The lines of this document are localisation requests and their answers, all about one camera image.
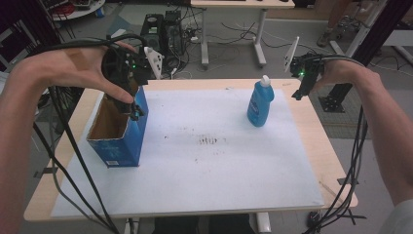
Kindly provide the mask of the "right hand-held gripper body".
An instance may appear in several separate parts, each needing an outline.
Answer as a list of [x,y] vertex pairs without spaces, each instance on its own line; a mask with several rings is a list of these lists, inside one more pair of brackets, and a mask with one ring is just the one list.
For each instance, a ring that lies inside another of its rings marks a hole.
[[323,68],[322,55],[306,54],[296,56],[295,52],[298,43],[299,37],[296,37],[283,57],[283,67],[284,71],[289,71],[292,77],[301,79],[301,84],[296,91],[301,93],[301,89],[309,89],[310,93],[318,81],[319,74]]

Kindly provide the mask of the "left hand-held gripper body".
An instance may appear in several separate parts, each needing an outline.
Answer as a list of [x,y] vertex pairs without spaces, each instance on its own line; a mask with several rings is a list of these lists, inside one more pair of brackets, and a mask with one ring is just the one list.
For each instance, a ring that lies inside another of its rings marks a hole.
[[150,47],[144,47],[143,54],[138,54],[113,46],[104,55],[101,70],[108,81],[135,97],[150,79],[162,77],[163,59],[163,55]]

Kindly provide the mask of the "blue cardboard box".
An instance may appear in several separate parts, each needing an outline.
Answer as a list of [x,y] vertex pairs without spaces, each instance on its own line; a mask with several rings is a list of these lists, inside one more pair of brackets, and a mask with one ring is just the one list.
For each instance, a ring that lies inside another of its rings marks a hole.
[[137,167],[146,129],[149,109],[144,89],[135,96],[135,103],[145,115],[133,121],[118,111],[114,102],[101,95],[86,140],[107,167]]

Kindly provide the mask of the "blue bottle with white cap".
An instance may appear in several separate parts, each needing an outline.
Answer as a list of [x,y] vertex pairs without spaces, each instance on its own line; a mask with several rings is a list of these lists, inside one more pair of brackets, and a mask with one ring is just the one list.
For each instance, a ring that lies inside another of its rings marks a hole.
[[275,94],[271,80],[267,75],[254,84],[254,89],[247,108],[247,118],[254,127],[262,127],[268,118],[270,104]]

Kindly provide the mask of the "person's right hand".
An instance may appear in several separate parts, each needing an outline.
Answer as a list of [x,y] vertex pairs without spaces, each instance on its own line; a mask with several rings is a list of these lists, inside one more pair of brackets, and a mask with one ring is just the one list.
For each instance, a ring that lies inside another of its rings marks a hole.
[[330,60],[325,64],[321,78],[316,82],[313,90],[334,84],[351,84],[360,94],[384,89],[378,73],[355,62],[342,59]]

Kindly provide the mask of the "person's left hand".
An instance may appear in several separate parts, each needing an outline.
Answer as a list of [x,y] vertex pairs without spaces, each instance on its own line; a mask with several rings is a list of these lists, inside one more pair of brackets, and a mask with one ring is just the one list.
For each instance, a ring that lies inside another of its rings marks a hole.
[[48,51],[25,58],[15,66],[9,78],[19,77],[22,84],[40,92],[51,86],[88,88],[132,103],[132,95],[102,74],[101,64],[107,51],[104,46]]

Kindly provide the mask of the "black computer tower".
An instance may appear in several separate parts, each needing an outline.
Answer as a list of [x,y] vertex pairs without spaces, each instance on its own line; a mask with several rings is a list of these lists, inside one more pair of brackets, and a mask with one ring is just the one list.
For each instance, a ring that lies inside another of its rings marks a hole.
[[161,14],[148,14],[145,16],[140,36],[143,37],[147,46],[162,53],[164,48],[163,19]]
[[183,54],[183,39],[180,11],[166,11],[164,25],[167,35],[168,48],[178,55]]

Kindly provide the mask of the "grey floor mat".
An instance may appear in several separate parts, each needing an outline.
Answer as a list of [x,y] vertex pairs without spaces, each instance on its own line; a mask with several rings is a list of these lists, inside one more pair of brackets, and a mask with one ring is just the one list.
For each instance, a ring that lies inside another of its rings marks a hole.
[[[344,113],[324,112],[319,97],[334,97],[342,103]],[[348,85],[326,86],[310,93],[309,99],[330,138],[354,138],[357,132],[361,102],[354,88]]]

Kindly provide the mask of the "white metal stand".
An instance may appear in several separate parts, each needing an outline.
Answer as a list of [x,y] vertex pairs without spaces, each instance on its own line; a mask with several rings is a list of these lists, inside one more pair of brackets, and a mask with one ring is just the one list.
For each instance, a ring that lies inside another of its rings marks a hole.
[[[352,57],[386,7],[387,2],[388,0],[353,0],[350,12],[341,17],[332,31],[329,41],[332,50],[338,55]],[[353,32],[355,37],[348,48],[343,50],[338,45],[338,41],[350,32]]]

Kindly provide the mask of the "round white table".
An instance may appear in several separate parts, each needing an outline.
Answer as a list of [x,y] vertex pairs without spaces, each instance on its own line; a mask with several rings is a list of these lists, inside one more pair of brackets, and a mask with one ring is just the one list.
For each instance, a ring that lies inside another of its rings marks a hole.
[[89,14],[94,14],[104,5],[104,3],[105,0],[93,0],[87,10],[75,9],[71,14],[52,14],[52,17],[54,21],[77,19]]

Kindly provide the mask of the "white desk with wooden top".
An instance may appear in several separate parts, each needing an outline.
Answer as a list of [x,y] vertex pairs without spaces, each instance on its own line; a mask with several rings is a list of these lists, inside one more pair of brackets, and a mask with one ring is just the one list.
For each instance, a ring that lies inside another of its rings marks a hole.
[[252,45],[258,59],[258,65],[267,64],[261,39],[265,25],[265,19],[270,9],[293,9],[295,4],[292,0],[190,0],[191,6],[202,10],[202,38],[201,38],[201,65],[203,68],[209,66],[208,41],[207,41],[207,10],[217,9],[256,9],[258,15],[257,35]]

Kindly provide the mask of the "black tape cross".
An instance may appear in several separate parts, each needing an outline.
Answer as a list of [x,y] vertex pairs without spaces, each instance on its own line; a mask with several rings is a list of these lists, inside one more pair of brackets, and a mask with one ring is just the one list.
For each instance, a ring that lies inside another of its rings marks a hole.
[[365,215],[354,214],[351,210],[346,210],[345,212],[338,214],[337,217],[348,218],[351,221],[352,225],[356,225],[358,219],[366,219]]

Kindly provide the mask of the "person's white sleeve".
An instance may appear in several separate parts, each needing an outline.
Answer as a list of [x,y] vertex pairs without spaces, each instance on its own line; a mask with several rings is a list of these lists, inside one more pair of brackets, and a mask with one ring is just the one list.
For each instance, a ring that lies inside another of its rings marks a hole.
[[378,234],[413,234],[413,199],[396,205]]

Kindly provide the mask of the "black post base plate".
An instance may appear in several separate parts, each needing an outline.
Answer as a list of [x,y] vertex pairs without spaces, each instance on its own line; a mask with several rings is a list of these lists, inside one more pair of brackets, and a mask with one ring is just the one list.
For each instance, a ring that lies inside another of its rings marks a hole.
[[324,112],[329,112],[329,113],[344,113],[345,112],[345,108],[343,107],[342,103],[339,102],[334,97],[330,97],[330,96],[319,97],[319,103]]

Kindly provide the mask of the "black metal post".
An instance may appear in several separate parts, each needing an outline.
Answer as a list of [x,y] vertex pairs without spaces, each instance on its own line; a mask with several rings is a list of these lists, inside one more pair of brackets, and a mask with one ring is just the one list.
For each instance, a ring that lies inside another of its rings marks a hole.
[[364,39],[351,54],[351,58],[367,65],[377,50],[394,31],[396,25],[413,7],[413,0],[385,0],[384,9],[375,19]]

